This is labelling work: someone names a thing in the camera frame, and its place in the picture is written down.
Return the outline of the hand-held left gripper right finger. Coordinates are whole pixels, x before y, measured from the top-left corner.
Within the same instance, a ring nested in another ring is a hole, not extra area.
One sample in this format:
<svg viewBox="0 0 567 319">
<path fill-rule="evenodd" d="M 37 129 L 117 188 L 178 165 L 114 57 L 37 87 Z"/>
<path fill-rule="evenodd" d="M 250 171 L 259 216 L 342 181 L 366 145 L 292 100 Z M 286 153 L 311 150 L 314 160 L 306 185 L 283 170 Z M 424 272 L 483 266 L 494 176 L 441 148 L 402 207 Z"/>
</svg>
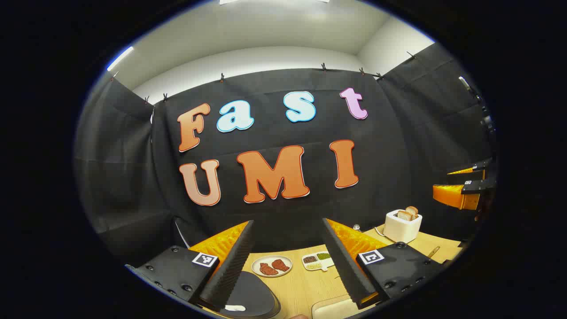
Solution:
<svg viewBox="0 0 567 319">
<path fill-rule="evenodd" d="M 404 242 L 387 245 L 328 218 L 322 218 L 322 238 L 358 309 L 401 298 L 445 268 Z"/>
</svg>

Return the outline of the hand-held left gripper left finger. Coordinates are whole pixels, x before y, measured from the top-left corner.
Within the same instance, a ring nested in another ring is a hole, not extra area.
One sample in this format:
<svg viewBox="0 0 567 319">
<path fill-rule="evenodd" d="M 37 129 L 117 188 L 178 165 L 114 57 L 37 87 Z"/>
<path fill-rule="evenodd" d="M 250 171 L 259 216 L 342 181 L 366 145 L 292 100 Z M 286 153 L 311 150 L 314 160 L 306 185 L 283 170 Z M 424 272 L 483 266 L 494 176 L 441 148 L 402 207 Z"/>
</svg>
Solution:
<svg viewBox="0 0 567 319">
<path fill-rule="evenodd" d="M 253 220 L 240 223 L 192 248 L 172 245 L 142 265 L 126 268 L 178 301 L 220 311 L 252 250 L 253 224 Z"/>
</svg>

